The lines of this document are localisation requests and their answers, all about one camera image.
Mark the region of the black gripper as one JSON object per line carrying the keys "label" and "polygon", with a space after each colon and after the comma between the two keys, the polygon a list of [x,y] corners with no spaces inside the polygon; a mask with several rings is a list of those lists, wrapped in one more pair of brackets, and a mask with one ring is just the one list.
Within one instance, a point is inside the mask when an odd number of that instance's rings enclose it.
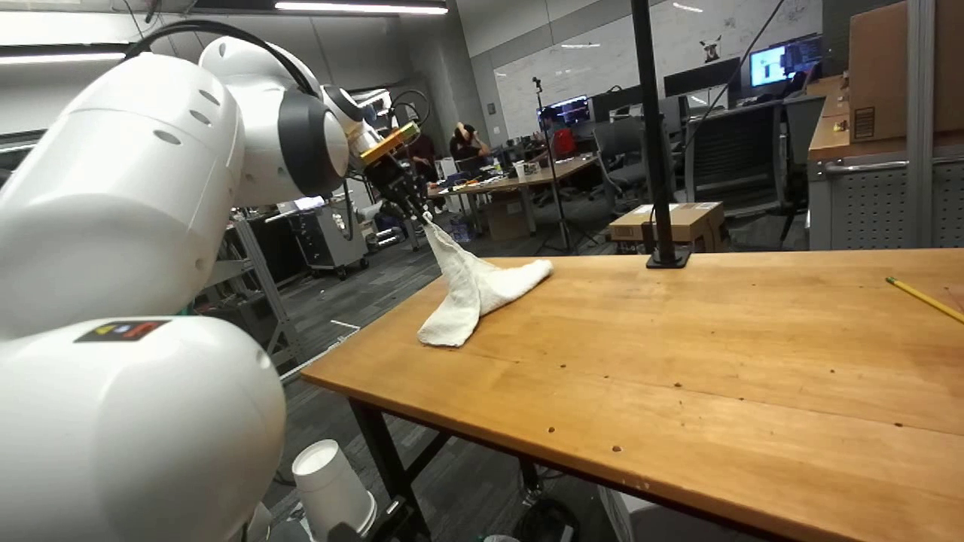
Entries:
{"label": "black gripper", "polygon": [[397,154],[407,150],[419,136],[420,131],[416,125],[403,125],[360,154],[368,181],[403,214],[419,214],[424,207],[416,171],[397,160]]}

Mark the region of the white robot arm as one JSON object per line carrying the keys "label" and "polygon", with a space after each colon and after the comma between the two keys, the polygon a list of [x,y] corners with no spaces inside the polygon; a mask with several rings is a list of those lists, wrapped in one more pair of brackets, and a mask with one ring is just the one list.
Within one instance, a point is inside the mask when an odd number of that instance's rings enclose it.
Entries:
{"label": "white robot arm", "polygon": [[237,207],[324,197],[412,138],[235,26],[93,80],[0,193],[0,542],[251,538],[284,385],[185,303]]}

